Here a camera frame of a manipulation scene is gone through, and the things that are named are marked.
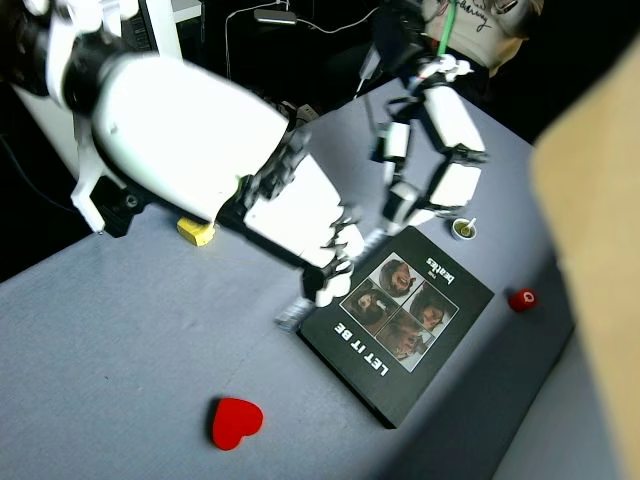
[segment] beige blurry object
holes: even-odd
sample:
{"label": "beige blurry object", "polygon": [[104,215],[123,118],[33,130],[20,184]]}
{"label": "beige blurry object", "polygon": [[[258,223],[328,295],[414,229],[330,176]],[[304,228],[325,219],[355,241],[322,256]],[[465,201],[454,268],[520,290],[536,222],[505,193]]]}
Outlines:
{"label": "beige blurry object", "polygon": [[578,332],[630,478],[640,478],[639,83],[636,41],[545,133],[534,161]]}

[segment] person's shirt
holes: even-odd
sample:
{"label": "person's shirt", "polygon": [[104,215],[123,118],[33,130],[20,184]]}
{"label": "person's shirt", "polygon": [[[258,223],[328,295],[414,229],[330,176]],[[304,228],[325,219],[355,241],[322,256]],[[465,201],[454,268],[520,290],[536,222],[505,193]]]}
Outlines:
{"label": "person's shirt", "polygon": [[[528,15],[540,15],[544,0],[518,0],[509,12],[492,12],[491,0],[456,0],[456,19],[449,48],[466,55],[487,68],[490,75],[511,60],[525,35],[519,32]],[[422,12],[427,22],[425,33],[440,40],[447,21],[448,0],[424,0]]]}

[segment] book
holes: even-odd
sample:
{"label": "book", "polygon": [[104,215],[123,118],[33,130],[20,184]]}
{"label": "book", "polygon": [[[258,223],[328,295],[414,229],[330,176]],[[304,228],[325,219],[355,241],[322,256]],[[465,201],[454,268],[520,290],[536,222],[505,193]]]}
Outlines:
{"label": "book", "polygon": [[397,428],[493,292],[413,227],[356,268],[299,331],[382,423]]}

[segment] yellow block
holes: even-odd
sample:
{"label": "yellow block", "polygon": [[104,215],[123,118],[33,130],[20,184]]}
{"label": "yellow block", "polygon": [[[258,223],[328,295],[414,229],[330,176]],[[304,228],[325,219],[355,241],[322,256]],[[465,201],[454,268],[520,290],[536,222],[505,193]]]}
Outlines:
{"label": "yellow block", "polygon": [[186,217],[178,220],[178,231],[180,235],[196,247],[201,247],[209,243],[213,238],[213,234],[216,232],[215,228],[213,228],[213,223],[200,225]]}

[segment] table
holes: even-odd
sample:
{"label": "table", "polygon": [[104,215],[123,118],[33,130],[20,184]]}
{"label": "table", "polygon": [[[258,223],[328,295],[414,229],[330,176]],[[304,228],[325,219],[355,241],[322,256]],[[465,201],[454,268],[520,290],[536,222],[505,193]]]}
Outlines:
{"label": "table", "polygon": [[[400,94],[387,84],[310,126],[364,233],[383,203],[367,104],[383,121]],[[478,237],[456,242],[439,219],[421,230],[496,295],[400,429],[274,326],[299,272],[229,231],[194,248],[149,207],[128,236],[91,236],[0,286],[0,478],[489,478],[572,319],[528,186],[531,147],[468,107],[492,155],[469,212]],[[438,158],[418,131],[407,178],[425,182]],[[504,292],[523,286],[541,305],[518,316]],[[232,452],[208,440],[219,396],[265,412]]]}

